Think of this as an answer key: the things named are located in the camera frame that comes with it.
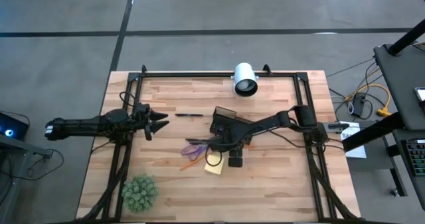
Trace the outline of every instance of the blue light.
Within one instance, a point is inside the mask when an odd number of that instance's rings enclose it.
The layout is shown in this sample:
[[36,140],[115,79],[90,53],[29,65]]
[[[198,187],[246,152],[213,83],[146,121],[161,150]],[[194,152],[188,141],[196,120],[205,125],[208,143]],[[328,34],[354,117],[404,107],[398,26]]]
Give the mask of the blue light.
[[6,136],[11,137],[13,135],[13,130],[6,130]]

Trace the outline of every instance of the yellow sticky note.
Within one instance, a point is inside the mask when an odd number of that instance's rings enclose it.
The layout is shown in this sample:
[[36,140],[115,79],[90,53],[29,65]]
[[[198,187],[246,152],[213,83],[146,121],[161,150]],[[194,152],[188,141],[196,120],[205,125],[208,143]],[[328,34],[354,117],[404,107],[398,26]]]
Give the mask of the yellow sticky note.
[[[220,162],[220,153],[213,152],[213,153],[211,153],[211,154],[208,155],[207,159],[208,159],[208,163],[210,163],[212,165],[215,165],[218,162]],[[210,166],[208,164],[205,164],[205,170],[207,170],[207,171],[209,171],[211,173],[215,173],[217,175],[220,175],[221,174],[221,170],[223,169],[223,163],[224,163],[224,158],[222,158],[220,164],[218,164],[215,167],[212,167],[212,166]]]

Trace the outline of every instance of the gray floor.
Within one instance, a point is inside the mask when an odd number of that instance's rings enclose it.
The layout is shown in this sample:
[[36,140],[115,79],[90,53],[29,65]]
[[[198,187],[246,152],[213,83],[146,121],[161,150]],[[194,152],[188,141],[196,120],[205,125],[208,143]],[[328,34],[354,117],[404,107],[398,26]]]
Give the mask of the gray floor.
[[[0,0],[0,32],[118,31],[127,0]],[[134,0],[128,30],[330,29],[412,27],[425,17],[423,0]],[[341,70],[373,55],[373,47],[401,33],[340,35],[242,35],[126,37],[118,70],[229,70],[240,62],[280,70]],[[15,212],[17,223],[74,218],[88,163],[91,138],[48,142],[52,118],[99,113],[114,53],[115,37],[0,38],[0,110],[31,119],[27,141],[59,149],[63,167],[26,182]],[[329,78],[348,94],[367,64]],[[385,100],[386,94],[371,89]],[[372,100],[375,109],[378,103]],[[396,111],[393,103],[390,111]],[[351,118],[341,110],[342,120]],[[425,212],[398,160],[408,197],[393,198],[389,171],[352,172],[362,216],[373,221],[421,223]],[[58,163],[54,158],[37,172]]]

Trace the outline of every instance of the black metal frame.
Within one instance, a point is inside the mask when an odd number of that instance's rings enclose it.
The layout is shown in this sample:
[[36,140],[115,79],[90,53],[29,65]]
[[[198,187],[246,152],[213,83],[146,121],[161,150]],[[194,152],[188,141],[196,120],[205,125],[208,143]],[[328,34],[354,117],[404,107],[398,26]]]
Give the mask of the black metal frame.
[[[303,104],[302,96],[301,96],[301,88],[300,82],[303,83],[305,87],[305,95],[307,98],[307,105],[313,108],[313,98],[311,96],[311,90],[309,86],[309,80],[306,72],[272,72],[268,65],[265,65],[263,70],[265,72],[257,72],[256,75],[259,77],[285,77],[292,78],[294,82],[297,104]],[[135,91],[135,100],[134,104],[138,102],[141,96],[141,85],[143,78],[159,78],[159,77],[231,77],[234,75],[233,72],[146,72],[145,66],[142,67],[141,72],[131,72],[128,74],[127,78],[127,86],[126,91],[131,92],[132,84],[136,81],[136,91]],[[124,96],[125,102],[123,103],[123,108],[128,109],[127,102],[129,101],[129,94]],[[129,168],[129,159],[131,154],[131,146],[133,141],[133,134],[128,134],[122,137],[121,140],[118,140],[115,145],[114,154],[112,157],[112,164],[110,170],[110,176],[108,179],[108,187],[105,192],[102,194],[99,201],[93,206],[92,210],[85,217],[81,219],[77,219],[77,223],[119,223],[122,214],[122,205],[123,205],[123,197],[121,197],[122,189],[124,187],[124,181],[127,178],[127,172]],[[304,143],[305,143],[305,151],[307,153],[307,161],[313,162],[313,151],[311,147],[311,140],[309,136],[304,134]],[[125,146],[125,154],[120,168],[118,169],[118,160],[120,157],[121,147]],[[325,180],[329,183],[329,175],[327,172],[326,161],[324,153],[321,149],[317,149],[317,154],[319,158],[320,170],[325,178]],[[323,214],[323,204],[321,202],[321,196],[319,192],[319,185],[317,183],[317,179],[310,174],[311,178],[311,186],[313,190],[313,197],[315,201],[315,208],[317,212],[318,221],[321,221],[324,217]],[[118,202],[116,205],[116,211],[113,217],[110,217],[110,207],[112,202],[112,194],[116,189],[117,185],[120,184],[118,189]],[[335,210],[335,205],[332,203],[330,197],[327,195],[327,203],[329,206],[329,216],[331,219],[336,219],[337,214]],[[97,219],[101,210],[103,213],[100,219]]]

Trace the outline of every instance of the power adapter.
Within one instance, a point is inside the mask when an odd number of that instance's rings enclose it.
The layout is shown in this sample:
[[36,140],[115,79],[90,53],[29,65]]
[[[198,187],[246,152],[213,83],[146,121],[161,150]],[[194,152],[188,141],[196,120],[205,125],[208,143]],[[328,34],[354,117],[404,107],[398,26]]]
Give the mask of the power adapter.
[[365,107],[365,95],[354,95],[352,103],[353,103],[353,110],[351,111],[351,115],[356,117],[361,117],[361,114],[363,113],[363,108]]

